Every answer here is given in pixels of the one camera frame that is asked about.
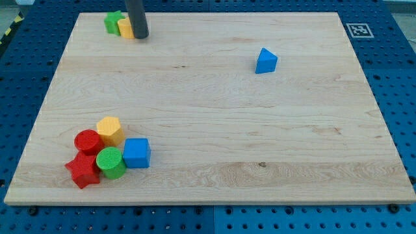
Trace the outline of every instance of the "green block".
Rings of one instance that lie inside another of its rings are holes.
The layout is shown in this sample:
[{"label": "green block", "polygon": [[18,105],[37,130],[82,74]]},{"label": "green block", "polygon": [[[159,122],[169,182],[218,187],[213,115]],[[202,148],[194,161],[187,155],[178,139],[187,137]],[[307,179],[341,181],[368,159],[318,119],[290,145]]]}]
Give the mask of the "green block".
[{"label": "green block", "polygon": [[107,147],[97,155],[97,166],[109,179],[118,179],[125,173],[123,155],[118,148]]},{"label": "green block", "polygon": [[104,19],[104,25],[107,29],[108,33],[115,34],[117,36],[120,35],[120,30],[118,29],[118,20],[124,19],[125,17],[122,15],[122,11],[118,10],[116,12],[108,12],[107,17]]}]

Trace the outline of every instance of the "green star-shaped block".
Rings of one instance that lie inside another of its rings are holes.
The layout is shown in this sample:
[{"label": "green star-shaped block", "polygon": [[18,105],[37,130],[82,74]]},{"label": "green star-shaped block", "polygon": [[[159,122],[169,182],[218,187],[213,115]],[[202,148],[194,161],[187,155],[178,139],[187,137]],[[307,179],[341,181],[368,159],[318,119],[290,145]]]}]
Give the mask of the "green star-shaped block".
[{"label": "green star-shaped block", "polygon": [[104,19],[104,25],[107,29],[107,32],[119,36],[120,30],[118,29],[117,21],[124,18],[125,17],[122,15],[121,10],[116,12],[108,12],[107,17]]}]

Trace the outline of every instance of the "yellow cylinder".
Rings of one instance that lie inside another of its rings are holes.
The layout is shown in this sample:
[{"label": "yellow cylinder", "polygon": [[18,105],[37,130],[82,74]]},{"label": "yellow cylinder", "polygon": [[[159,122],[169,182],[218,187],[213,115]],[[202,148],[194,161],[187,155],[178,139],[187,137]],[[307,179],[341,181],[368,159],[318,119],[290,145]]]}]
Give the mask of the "yellow cylinder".
[{"label": "yellow cylinder", "polygon": [[133,39],[135,36],[131,28],[130,19],[126,17],[125,19],[119,19],[117,21],[118,29],[120,30],[120,35],[127,39]]}]

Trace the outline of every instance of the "wood grain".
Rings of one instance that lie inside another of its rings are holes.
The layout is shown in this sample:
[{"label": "wood grain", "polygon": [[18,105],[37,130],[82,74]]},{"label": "wood grain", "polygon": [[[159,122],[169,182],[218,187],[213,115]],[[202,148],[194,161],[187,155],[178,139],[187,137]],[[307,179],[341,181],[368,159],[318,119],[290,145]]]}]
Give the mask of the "wood grain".
[{"label": "wood grain", "polygon": [[[146,40],[107,34],[104,17],[79,15],[9,205],[416,201],[337,14],[150,13]],[[275,73],[254,73],[262,47]],[[73,138],[107,115],[149,138],[151,167],[80,190]]]}]

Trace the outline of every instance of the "green cylinder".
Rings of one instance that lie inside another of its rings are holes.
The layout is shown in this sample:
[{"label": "green cylinder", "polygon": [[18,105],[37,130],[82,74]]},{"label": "green cylinder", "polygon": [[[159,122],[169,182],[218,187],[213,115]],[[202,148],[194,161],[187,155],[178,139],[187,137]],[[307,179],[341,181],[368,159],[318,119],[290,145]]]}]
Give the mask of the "green cylinder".
[{"label": "green cylinder", "polygon": [[107,147],[97,155],[97,166],[109,179],[118,179],[125,173],[126,166],[123,155],[118,148]]}]

